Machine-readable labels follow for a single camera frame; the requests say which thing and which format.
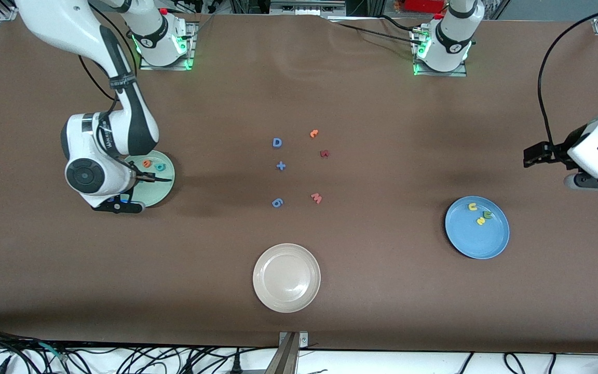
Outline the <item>metal base plate right arm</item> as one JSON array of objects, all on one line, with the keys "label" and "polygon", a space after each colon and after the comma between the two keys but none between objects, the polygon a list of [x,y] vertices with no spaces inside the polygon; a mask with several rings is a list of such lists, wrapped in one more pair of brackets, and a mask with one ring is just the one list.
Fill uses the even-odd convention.
[{"label": "metal base plate right arm", "polygon": [[157,71],[190,71],[193,68],[199,23],[176,19],[169,36],[155,49],[142,50],[136,46],[140,55],[140,69]]}]

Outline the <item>metal base plate left arm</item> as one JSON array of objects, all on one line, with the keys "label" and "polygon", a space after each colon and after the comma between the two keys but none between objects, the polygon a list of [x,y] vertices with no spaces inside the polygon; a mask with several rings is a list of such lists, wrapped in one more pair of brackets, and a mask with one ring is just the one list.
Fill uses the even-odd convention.
[{"label": "metal base plate left arm", "polygon": [[450,53],[444,46],[432,38],[429,24],[422,24],[420,28],[413,28],[409,36],[414,45],[413,71],[415,75],[465,77],[467,69],[465,59],[471,42],[468,41],[463,49]]}]

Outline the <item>mint green plate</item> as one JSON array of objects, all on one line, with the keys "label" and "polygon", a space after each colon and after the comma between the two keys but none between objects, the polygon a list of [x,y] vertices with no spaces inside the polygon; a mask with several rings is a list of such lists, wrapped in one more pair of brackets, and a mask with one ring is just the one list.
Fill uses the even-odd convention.
[{"label": "mint green plate", "polygon": [[[142,161],[151,159],[153,165],[150,168],[143,168]],[[163,201],[171,192],[175,182],[175,167],[171,159],[159,151],[151,151],[145,156],[127,156],[124,159],[127,163],[133,163],[143,172],[153,172],[157,177],[171,179],[171,182],[139,182],[133,189],[133,198],[129,194],[122,194],[122,201],[142,202],[146,207],[154,206]],[[166,164],[166,170],[157,172],[155,166],[158,163]]]}]

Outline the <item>blue plastic plate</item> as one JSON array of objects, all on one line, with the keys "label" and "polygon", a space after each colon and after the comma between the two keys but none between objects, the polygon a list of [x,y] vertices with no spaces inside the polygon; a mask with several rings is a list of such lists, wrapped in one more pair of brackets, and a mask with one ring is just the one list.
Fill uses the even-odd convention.
[{"label": "blue plastic plate", "polygon": [[[468,210],[468,204],[475,202],[477,211]],[[492,219],[484,225],[475,222],[484,210],[493,213]],[[465,196],[454,201],[444,218],[446,236],[453,248],[468,258],[488,260],[505,251],[510,241],[510,224],[501,208],[481,196]]]}]

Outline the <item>brown table cover mat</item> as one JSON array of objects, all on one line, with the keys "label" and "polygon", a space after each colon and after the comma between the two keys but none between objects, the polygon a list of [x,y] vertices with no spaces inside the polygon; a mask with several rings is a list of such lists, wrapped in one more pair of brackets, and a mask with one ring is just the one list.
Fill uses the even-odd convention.
[{"label": "brown table cover mat", "polygon": [[[598,192],[567,189],[561,164],[522,165],[545,138],[539,66],[566,28],[482,23],[467,76],[451,78],[416,76],[400,41],[320,17],[216,15],[192,70],[139,73],[176,180],[163,203],[114,215],[65,182],[60,147],[69,116],[109,99],[76,56],[19,18],[2,23],[0,331],[230,346],[308,331],[319,349],[598,352]],[[510,224],[488,260],[444,229],[470,195]],[[283,243],[308,249],[322,274],[296,313],[273,312],[252,284],[259,256]]]}]

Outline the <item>beige plate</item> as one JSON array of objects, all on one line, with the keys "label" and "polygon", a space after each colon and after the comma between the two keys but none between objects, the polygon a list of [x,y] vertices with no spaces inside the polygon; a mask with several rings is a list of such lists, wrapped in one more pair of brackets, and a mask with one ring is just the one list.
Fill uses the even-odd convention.
[{"label": "beige plate", "polygon": [[314,255],[299,244],[283,243],[266,249],[252,271],[259,301],[273,312],[296,313],[311,304],[322,282]]}]

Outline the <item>red box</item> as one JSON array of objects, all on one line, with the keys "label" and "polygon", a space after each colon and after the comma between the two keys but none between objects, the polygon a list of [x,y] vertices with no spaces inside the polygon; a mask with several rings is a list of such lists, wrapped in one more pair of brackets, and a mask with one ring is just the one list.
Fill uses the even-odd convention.
[{"label": "red box", "polygon": [[401,0],[403,9],[418,14],[438,14],[447,0]]}]

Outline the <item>grey metal box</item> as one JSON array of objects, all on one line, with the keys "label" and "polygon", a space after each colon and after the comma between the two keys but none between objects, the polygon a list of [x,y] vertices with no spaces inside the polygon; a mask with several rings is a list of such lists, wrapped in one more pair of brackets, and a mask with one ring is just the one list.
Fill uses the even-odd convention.
[{"label": "grey metal box", "polygon": [[345,17],[346,0],[270,0],[269,14]]}]

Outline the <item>small metal bracket plate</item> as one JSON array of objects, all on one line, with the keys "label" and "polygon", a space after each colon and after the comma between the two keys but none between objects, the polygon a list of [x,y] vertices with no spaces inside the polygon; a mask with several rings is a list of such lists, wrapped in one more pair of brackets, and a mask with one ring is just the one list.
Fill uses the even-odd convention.
[{"label": "small metal bracket plate", "polygon": [[[285,336],[287,336],[287,334],[289,334],[288,331],[281,331],[279,334],[279,346],[282,344],[282,342],[285,339]],[[297,334],[299,336],[299,348],[302,350],[304,348],[307,348],[309,345],[309,334],[308,331],[297,331]]]}]

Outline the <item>aluminium profile post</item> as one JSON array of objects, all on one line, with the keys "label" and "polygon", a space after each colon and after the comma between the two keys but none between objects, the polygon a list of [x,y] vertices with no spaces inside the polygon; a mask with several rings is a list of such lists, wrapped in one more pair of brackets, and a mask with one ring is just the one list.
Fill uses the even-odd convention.
[{"label": "aluminium profile post", "polygon": [[296,374],[301,342],[299,332],[282,333],[279,347],[264,374]]}]

